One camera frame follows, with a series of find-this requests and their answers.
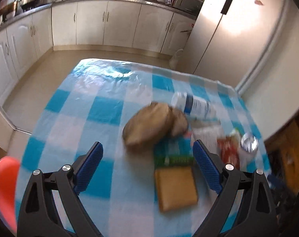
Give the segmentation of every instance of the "table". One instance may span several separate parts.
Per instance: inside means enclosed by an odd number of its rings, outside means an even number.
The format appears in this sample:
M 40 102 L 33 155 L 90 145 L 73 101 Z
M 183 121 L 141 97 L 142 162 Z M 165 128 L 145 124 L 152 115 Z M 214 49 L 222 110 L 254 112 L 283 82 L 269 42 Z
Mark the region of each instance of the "table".
M 225 134 L 238 128 L 257 136 L 257 155 L 242 169 L 271 172 L 260 132 L 232 87 L 145 64 L 85 59 L 56 90 L 29 139 L 17 180 L 16 214 L 33 170 L 57 171 L 99 141 L 103 159 L 79 198 L 100 232 L 110 237 L 191 236 L 216 198 L 201 172 L 194 169 L 198 205 L 162 214 L 155 194 L 153 155 L 126 153 L 121 138 L 124 125 L 139 109 L 151 101 L 170 104 L 177 91 L 209 100 Z M 58 193 L 53 195 L 64 227 L 72 231 Z M 231 227 L 237 208 L 234 204 L 223 231 Z

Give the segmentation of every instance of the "white refrigerator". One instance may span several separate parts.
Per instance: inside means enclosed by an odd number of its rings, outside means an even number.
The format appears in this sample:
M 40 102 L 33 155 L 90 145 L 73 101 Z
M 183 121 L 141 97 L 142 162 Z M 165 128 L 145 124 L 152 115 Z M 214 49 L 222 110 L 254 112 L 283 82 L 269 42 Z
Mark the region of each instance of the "white refrigerator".
M 286 0 L 205 0 L 177 70 L 240 86 L 276 38 Z

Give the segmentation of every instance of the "kitchen counter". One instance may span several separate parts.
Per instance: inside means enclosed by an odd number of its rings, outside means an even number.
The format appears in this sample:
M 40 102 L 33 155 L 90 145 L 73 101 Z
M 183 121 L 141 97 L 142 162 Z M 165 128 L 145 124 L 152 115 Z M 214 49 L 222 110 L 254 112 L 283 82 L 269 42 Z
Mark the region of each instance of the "kitchen counter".
M 8 27 L 9 25 L 11 25 L 12 23 L 14 23 L 14 22 L 16 22 L 16 21 L 18 21 L 18 20 L 26 17 L 26 16 L 29 16 L 29 15 L 35 13 L 35 12 L 42 11 L 42 10 L 45 10 L 47 8 L 50 8 L 50 7 L 53 7 L 53 6 L 58 6 L 58 5 L 65 4 L 65 3 L 81 2 L 81 1 L 94 1 L 94 0 L 68 0 L 68 1 L 53 2 L 53 3 L 45 4 L 45 5 L 42 5 L 40 7 L 34 8 L 32 10 L 23 12 L 23 13 L 15 16 L 14 18 L 12 18 L 10 20 L 7 20 L 5 23 L 3 23 L 0 26 L 0 31 L 2 31 L 3 29 L 5 29 L 6 27 Z M 150 1 L 145 1 L 145 0 L 109 0 L 109 1 L 127 1 L 127 2 L 136 2 L 136 3 L 141 3 L 141 4 L 147 4 L 147 5 L 156 6 L 156 7 L 168 10 L 168 11 L 172 11 L 172 12 L 181 14 L 181 15 L 186 16 L 186 17 L 188 17 L 190 19 L 193 19 L 193 20 L 196 20 L 196 18 L 197 18 L 196 16 L 194 16 L 194 15 L 192 15 L 190 13 L 181 11 L 179 9 L 170 7 L 168 5 L 165 5 L 165 4 L 159 3 L 159 2 L 150 2 Z
M 56 3 L 54 2 L 53 6 L 57 6 L 59 4 L 64 4 L 64 3 L 81 2 L 81 1 L 94 1 L 94 0 L 68 0 L 68 1 L 63 1 L 63 2 L 56 2 Z M 147 4 L 147 5 L 156 6 L 156 7 L 168 10 L 168 11 L 172 11 L 172 12 L 181 14 L 181 15 L 186 16 L 186 17 L 188 17 L 190 19 L 193 19 L 193 20 L 196 20 L 196 18 L 197 18 L 196 16 L 194 16 L 190 13 L 187 13 L 185 11 L 181 11 L 179 9 L 173 8 L 171 6 L 168 6 L 166 4 L 159 3 L 159 2 L 150 2 L 150 1 L 145 1 L 145 0 L 107 0 L 107 1 L 125 1 L 125 2 L 136 2 L 136 3 L 141 3 L 141 4 Z

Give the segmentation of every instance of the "white cabinet door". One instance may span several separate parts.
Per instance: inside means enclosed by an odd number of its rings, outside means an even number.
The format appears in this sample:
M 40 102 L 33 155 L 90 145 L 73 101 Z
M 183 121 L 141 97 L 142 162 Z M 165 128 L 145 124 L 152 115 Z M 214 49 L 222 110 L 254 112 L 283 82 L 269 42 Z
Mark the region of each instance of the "white cabinet door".
M 109 1 L 103 44 L 132 47 L 140 9 L 137 3 Z
M 76 16 L 76 2 L 58 5 L 52 8 L 54 46 L 76 44 Z
M 51 8 L 32 14 L 32 29 L 38 59 L 53 46 Z
M 0 32 L 0 106 L 2 106 L 18 82 L 10 56 L 6 30 Z
M 161 53 L 174 55 L 177 50 L 183 49 L 189 38 L 189 33 L 182 31 L 191 31 L 194 23 L 195 20 L 174 13 Z
M 102 44 L 107 1 L 84 1 L 77 8 L 77 44 Z
M 37 61 L 31 26 L 32 15 L 7 27 L 9 50 L 19 78 Z
M 172 15 L 171 11 L 142 5 L 132 47 L 160 52 Z

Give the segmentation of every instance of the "bread roll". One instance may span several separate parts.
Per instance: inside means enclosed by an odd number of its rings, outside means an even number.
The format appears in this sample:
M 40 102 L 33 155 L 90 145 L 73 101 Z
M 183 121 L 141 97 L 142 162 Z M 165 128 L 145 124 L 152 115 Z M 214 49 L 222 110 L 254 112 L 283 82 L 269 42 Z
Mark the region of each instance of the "bread roll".
M 139 110 L 125 125 L 123 141 L 128 150 L 152 148 L 171 129 L 174 116 L 167 103 L 152 102 Z
M 172 108 L 172 113 L 174 115 L 174 122 L 170 130 L 171 137 L 177 137 L 184 134 L 188 130 L 188 120 L 184 113 L 176 108 Z

